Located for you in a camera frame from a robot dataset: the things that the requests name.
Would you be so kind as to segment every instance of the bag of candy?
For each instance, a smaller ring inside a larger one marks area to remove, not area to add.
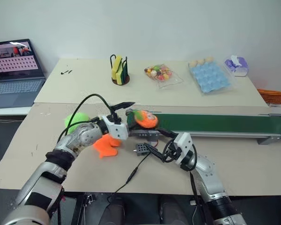
[[[160,89],[183,82],[174,71],[164,64],[147,67],[145,68],[145,73],[148,77],[158,82],[158,87]]]

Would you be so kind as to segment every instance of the laptop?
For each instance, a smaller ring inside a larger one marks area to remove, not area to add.
[[[44,82],[29,39],[0,42],[0,108],[32,106]]]

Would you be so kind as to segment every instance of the robotic arm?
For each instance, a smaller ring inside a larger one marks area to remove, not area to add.
[[[126,124],[114,123],[106,116],[96,122],[81,124],[73,133],[64,136],[25,183],[16,199],[17,209],[9,214],[3,225],[49,225],[63,196],[61,184],[67,177],[67,171],[85,147],[106,133],[117,139],[128,138]],[[163,154],[175,160],[183,170],[189,171],[195,165],[197,188],[209,207],[214,224],[246,225],[225,193],[214,164],[201,155],[198,155],[196,162],[190,134],[170,132],[170,135],[174,137],[173,142]]]
[[[64,194],[62,182],[74,160],[87,146],[94,144],[103,134],[126,140],[126,124],[116,124],[102,116],[101,120],[81,124],[73,133],[64,136],[54,150],[46,154],[43,162],[20,190],[17,209],[3,222],[4,225],[49,225]]]
[[[193,154],[194,145],[189,133],[175,134],[165,130],[159,131],[170,137],[175,137],[172,144],[165,149],[163,155],[170,157],[185,171],[192,170],[195,165],[194,177],[204,203],[213,217],[214,225],[246,225],[243,216],[233,206],[224,186],[216,174],[214,163],[200,154]]]

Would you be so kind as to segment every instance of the wire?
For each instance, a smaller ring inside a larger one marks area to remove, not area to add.
[[[168,149],[169,145],[174,142],[174,140],[175,139],[172,138],[169,142],[167,142],[164,149],[163,149],[163,160],[164,160],[165,163],[170,163],[174,160],[174,158],[171,158],[170,160],[167,160],[168,156],[165,155],[166,150]]]
[[[23,120],[6,120],[6,119],[0,119],[1,122],[4,122],[4,121],[23,121]]]
[[[61,225],[60,203],[58,203],[58,205],[57,205],[57,224]]]
[[[154,148],[156,148],[158,146],[158,140],[157,140],[157,142],[156,142],[156,145],[154,145]]]
[[[197,212],[197,207],[198,206],[196,206],[195,210],[192,213],[192,225],[195,225],[195,222],[193,221],[193,219],[195,218],[195,215],[196,215],[196,212]]]
[[[72,126],[75,126],[75,125],[81,124],[81,123],[88,123],[88,122],[89,122],[89,120],[85,120],[85,121],[79,121],[79,122],[76,122],[76,123],[71,124],[70,126],[68,126],[67,128],[65,128],[65,129],[61,132],[61,134],[60,134],[59,137],[58,137],[57,142],[59,142],[59,141],[61,140],[61,137],[63,136],[63,134],[64,134],[69,128],[71,128]]]
[[[198,193],[197,193],[194,177],[193,177],[192,172],[189,172],[189,174],[190,174],[190,177],[191,177],[191,186],[192,186],[193,197],[194,197],[196,205],[197,205],[197,207],[199,209],[200,216],[201,216],[202,220],[204,221],[204,220],[206,220],[205,219],[205,214],[204,214],[204,212],[203,212],[203,210],[201,208],[201,202],[199,200],[199,196],[198,196]]]
[[[148,154],[137,164],[137,166],[135,167],[135,169],[134,169],[134,170],[131,172],[131,174],[129,175],[129,177],[128,177],[126,183],[123,184],[123,185],[122,185],[121,187],[119,187],[115,192],[113,192],[110,196],[108,196],[108,197],[106,198],[109,203],[111,203],[111,202],[110,202],[110,198],[111,198],[113,195],[115,195],[118,191],[120,191],[123,187],[125,187],[125,186],[131,181],[131,179],[132,179],[132,178],[134,177],[134,175],[136,174],[136,171],[138,170],[138,168],[139,168],[139,166],[141,165],[141,163],[142,163],[143,161],[145,161],[145,159],[146,159],[150,154],[151,154],[151,152],[148,153]]]
[[[100,99],[103,101],[103,103],[106,105],[106,107],[109,109],[109,111],[111,112],[111,115],[114,114],[114,111],[112,110],[112,108],[107,104],[107,102],[105,101],[105,99],[104,99],[101,95],[98,95],[98,94],[91,94],[91,95],[86,96],[86,97],[79,103],[79,105],[77,106],[77,108],[75,109],[74,113],[72,114],[72,116],[71,116],[71,118],[70,118],[70,121],[69,121],[68,126],[67,126],[68,128],[69,128],[70,124],[72,123],[72,120],[73,120],[74,116],[76,115],[77,111],[79,110],[79,108],[83,105],[83,103],[84,103],[86,100],[88,100],[90,97],[93,97],[93,96],[97,96],[98,98],[100,98]]]
[[[86,217],[86,216],[85,216],[85,206],[83,207],[83,214],[84,214],[83,218],[84,218],[84,225],[85,225],[85,224],[86,224],[86,223],[85,223],[85,220],[86,220],[86,218],[85,218],[85,217]]]
[[[190,171],[192,171],[196,168],[196,165],[197,165],[197,162],[198,162],[198,153],[197,153],[196,146],[194,144],[192,144],[192,147],[193,147],[193,151],[195,152],[195,162],[194,162],[192,168],[190,168]]]
[[[0,121],[0,123],[14,123],[14,122],[22,122],[22,120],[14,120],[14,121]]]

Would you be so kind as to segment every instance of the laptop screen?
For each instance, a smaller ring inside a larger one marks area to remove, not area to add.
[[[44,78],[29,39],[0,42],[0,81]]]

